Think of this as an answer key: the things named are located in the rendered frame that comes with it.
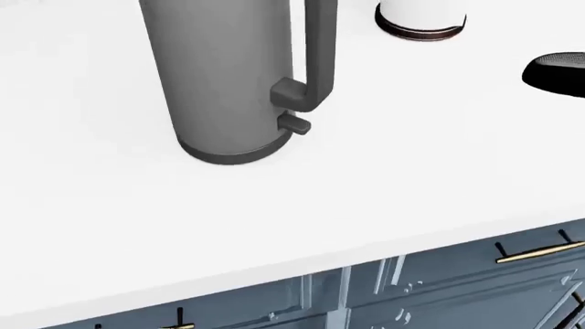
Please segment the grey electric kettle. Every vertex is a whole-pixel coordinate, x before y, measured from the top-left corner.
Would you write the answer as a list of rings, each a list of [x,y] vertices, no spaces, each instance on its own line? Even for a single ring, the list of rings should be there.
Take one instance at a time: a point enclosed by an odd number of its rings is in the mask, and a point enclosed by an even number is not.
[[[259,161],[332,92],[338,0],[303,0],[305,81],[290,0],[139,0],[175,136],[210,164]]]

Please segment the white canister with brown base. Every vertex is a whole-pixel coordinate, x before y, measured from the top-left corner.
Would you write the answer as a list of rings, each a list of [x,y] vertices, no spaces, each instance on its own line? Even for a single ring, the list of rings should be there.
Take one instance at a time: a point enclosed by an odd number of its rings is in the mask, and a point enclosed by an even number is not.
[[[394,37],[438,41],[463,31],[470,0],[379,0],[378,27]]]

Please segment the black rounded object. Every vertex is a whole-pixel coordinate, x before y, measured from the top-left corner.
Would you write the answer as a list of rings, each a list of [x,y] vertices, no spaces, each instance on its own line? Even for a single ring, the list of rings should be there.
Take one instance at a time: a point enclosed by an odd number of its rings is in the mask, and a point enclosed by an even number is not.
[[[558,52],[532,59],[522,81],[539,90],[585,98],[585,52]]]

